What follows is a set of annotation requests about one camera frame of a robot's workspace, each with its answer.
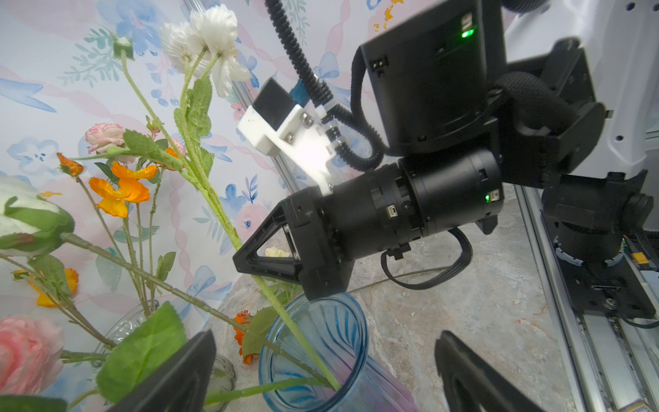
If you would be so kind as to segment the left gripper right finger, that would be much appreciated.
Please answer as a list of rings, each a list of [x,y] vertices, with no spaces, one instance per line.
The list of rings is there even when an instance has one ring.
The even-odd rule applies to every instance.
[[[542,412],[451,331],[442,332],[434,355],[450,411]]]

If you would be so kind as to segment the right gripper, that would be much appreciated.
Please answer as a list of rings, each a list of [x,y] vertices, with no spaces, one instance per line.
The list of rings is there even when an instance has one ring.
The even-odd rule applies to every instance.
[[[340,246],[339,232],[329,221],[319,188],[308,187],[286,197],[235,252],[236,271],[300,283],[308,300],[346,292],[355,262]],[[259,255],[258,251],[286,227],[298,258]]]

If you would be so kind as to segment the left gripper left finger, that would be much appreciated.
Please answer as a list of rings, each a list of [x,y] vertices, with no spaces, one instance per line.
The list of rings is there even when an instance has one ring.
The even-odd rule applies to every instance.
[[[200,332],[110,410],[201,411],[215,359],[212,332]]]

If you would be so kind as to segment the cream rose stem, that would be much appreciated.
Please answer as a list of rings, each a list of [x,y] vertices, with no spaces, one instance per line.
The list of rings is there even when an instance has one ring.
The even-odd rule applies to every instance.
[[[265,249],[265,256],[268,258],[291,258],[292,254],[290,252],[281,250],[277,247],[268,247]]]

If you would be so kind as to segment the clear grey glass vase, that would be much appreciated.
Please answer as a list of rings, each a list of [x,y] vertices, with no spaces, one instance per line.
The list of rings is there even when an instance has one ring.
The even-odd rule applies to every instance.
[[[180,316],[169,303],[142,321],[106,356],[96,377],[97,389],[109,404],[108,410],[192,338],[186,335]],[[228,395],[235,389],[235,384],[233,364],[220,356],[216,347],[216,359],[201,411],[226,410],[231,401]]]

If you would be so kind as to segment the orange rose stem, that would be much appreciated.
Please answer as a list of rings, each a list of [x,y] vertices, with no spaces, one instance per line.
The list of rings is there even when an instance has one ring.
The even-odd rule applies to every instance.
[[[79,400],[46,398],[42,391],[63,369],[63,331],[47,319],[15,316],[1,320],[1,409],[71,411]],[[188,339],[169,304],[106,354],[94,389],[113,411],[201,411],[208,406],[269,392],[310,386],[340,389],[333,375],[292,378],[233,391],[212,391],[209,381],[216,343],[209,332]]]

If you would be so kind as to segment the blue purple glass vase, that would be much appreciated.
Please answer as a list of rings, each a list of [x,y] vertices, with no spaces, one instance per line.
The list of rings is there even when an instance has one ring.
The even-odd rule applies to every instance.
[[[343,293],[310,301],[302,295],[287,313],[343,385],[340,391],[309,384],[264,393],[273,411],[417,411],[413,396],[369,352],[367,320]]]

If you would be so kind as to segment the pink carnation stem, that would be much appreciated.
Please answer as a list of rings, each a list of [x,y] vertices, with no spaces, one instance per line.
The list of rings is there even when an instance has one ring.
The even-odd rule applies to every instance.
[[[1,393],[37,395],[63,370],[63,329],[48,319],[1,319]]]

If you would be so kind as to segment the yellow poppy flower stem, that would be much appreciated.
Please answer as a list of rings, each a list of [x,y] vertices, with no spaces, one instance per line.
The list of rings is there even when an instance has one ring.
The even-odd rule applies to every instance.
[[[96,339],[103,348],[112,350],[116,344],[103,336],[77,309],[75,298],[78,292],[79,274],[73,269],[65,269],[65,286],[55,286],[49,283],[42,273],[18,270],[13,272],[15,281],[29,284],[39,293],[36,304],[38,307],[58,309],[67,320],[79,326]]]

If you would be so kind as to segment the white rosebud stem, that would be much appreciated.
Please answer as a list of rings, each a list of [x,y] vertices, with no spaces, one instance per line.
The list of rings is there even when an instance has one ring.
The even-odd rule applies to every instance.
[[[228,267],[228,255],[233,247],[219,222],[208,214],[203,218],[208,225],[203,226],[200,219],[195,218],[192,229],[168,233],[154,246],[159,254],[169,250],[177,253],[169,275],[170,283],[212,307],[219,307],[240,283],[240,278]],[[70,285],[77,289],[74,302],[100,333],[120,340],[126,335],[129,324],[136,324],[142,318],[142,305],[124,268],[72,245],[63,247],[57,256],[67,268]],[[10,285],[9,279],[3,280],[1,295],[3,315],[32,312],[65,322],[65,316],[57,309],[38,306],[33,290],[20,284]],[[156,300],[173,303],[188,334],[215,328],[216,336],[222,340],[219,352],[233,362],[240,383],[255,382],[258,359],[252,359],[250,364],[240,359],[238,344],[232,333],[222,331],[222,322],[168,292],[157,293]]]

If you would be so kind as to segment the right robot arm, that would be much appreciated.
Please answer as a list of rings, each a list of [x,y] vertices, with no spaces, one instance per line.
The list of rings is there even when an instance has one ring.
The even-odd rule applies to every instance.
[[[574,170],[605,125],[577,39],[506,63],[501,11],[537,1],[446,1],[360,46],[351,105],[335,102],[312,69],[279,1],[266,9],[319,114],[320,134],[359,176],[315,185],[281,202],[234,254],[238,272],[302,286],[310,300],[347,290],[358,259],[401,259],[415,240],[448,232],[458,259],[418,290],[465,270],[473,247],[462,226],[492,233],[502,186],[544,190],[561,260],[594,290],[622,258],[621,240],[653,249],[643,226],[653,198],[646,173],[603,179]]]

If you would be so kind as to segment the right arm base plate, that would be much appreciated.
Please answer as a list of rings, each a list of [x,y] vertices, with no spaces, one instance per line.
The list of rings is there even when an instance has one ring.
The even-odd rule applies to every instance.
[[[623,236],[559,223],[554,252],[578,314],[652,319],[657,309],[627,261]]]

